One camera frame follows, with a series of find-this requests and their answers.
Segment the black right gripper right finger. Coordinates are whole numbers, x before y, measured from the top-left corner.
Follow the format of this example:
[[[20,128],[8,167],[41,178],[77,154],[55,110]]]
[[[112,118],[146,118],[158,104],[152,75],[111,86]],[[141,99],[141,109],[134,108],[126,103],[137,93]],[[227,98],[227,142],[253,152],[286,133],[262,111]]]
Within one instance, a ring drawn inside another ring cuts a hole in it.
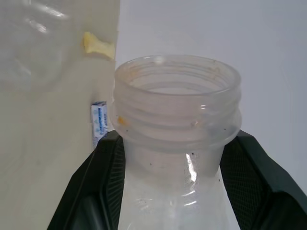
[[[240,229],[307,228],[307,196],[252,135],[239,131],[225,146],[220,169]]]

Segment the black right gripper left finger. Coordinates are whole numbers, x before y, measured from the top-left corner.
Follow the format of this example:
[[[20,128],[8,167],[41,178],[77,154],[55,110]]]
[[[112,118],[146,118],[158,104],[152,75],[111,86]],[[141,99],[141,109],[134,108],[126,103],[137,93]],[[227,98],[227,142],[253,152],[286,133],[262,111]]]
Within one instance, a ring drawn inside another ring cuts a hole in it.
[[[111,131],[72,175],[50,230],[116,230],[125,179],[122,137]]]

